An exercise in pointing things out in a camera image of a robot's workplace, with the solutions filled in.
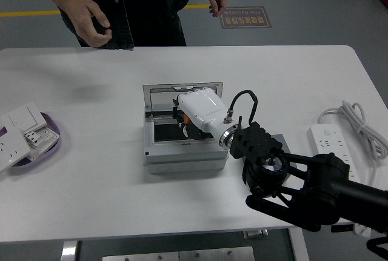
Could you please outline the person's right hand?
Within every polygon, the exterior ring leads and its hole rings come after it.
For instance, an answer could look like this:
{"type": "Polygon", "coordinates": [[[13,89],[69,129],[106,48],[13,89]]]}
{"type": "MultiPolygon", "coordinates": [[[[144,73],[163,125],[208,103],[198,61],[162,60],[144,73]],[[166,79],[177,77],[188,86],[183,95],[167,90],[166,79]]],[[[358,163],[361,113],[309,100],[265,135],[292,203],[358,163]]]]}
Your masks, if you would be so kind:
{"type": "Polygon", "coordinates": [[[90,47],[102,47],[112,39],[110,23],[98,4],[92,0],[66,0],[63,10],[69,16],[76,33],[90,47]],[[103,32],[98,33],[93,25],[93,18],[97,19],[103,32]]]}

